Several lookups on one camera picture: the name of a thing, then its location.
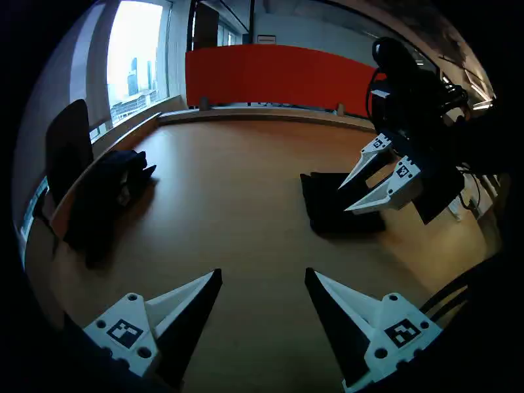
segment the orange panel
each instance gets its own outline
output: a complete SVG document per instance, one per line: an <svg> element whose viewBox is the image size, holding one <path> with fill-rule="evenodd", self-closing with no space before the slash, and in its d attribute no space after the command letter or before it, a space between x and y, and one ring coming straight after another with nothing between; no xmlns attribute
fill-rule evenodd
<svg viewBox="0 0 524 393"><path fill-rule="evenodd" d="M365 92L375 69L319 50L284 45L235 45L188 52L187 104L292 103L366 116Z"/></svg>

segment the black fabric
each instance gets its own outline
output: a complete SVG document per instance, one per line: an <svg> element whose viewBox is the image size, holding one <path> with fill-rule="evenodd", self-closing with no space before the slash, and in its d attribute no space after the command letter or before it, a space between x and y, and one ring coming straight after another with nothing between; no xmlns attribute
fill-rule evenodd
<svg viewBox="0 0 524 393"><path fill-rule="evenodd" d="M319 236L376 233L386 229L378 212L353 214L344 211L369 192L365 181L357 179L338 190L347 176L318 172L300 175L311 229Z"/></svg>
<svg viewBox="0 0 524 393"><path fill-rule="evenodd" d="M156 168L144 169L146 166L143 151L112 151L78 186L64 240L73 249L85 252L88 267L99 262L109 249L118 213L145 189Z"/></svg>

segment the windowsill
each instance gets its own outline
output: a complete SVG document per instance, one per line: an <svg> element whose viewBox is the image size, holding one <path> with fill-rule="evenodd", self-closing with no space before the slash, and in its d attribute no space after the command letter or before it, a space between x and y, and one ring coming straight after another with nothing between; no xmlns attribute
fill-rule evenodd
<svg viewBox="0 0 524 393"><path fill-rule="evenodd" d="M115 128L117 127L122 127L124 126L124 124L126 124L128 121L132 120L135 116L137 115L140 115L141 113L144 113L146 111L149 111L149 110L153 110L154 111L154 108L162 103L164 103L165 101L171 99L173 97L167 97L167 98L163 98L157 102L155 102L153 105L149 106L149 107L145 107L145 108L142 108L141 110L139 111L136 111L135 113L133 113L131 116L125 118L125 119L122 119L121 121L119 121L118 123L114 124L112 128L110 128L109 130L107 130L106 132L104 132L103 134L100 133L98 134L96 137L94 137L92 140L91 140L91 145L94 145L94 143L96 141L98 141L100 138L102 138L104 135L106 134L109 134L110 132L112 132Z"/></svg>

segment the office chair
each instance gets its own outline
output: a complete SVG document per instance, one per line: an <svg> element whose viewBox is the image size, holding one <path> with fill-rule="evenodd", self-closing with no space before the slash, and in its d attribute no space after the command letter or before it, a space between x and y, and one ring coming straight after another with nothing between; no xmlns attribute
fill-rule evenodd
<svg viewBox="0 0 524 393"><path fill-rule="evenodd" d="M55 205L91 162L87 105L77 100L65 107L47 129L46 172Z"/></svg>

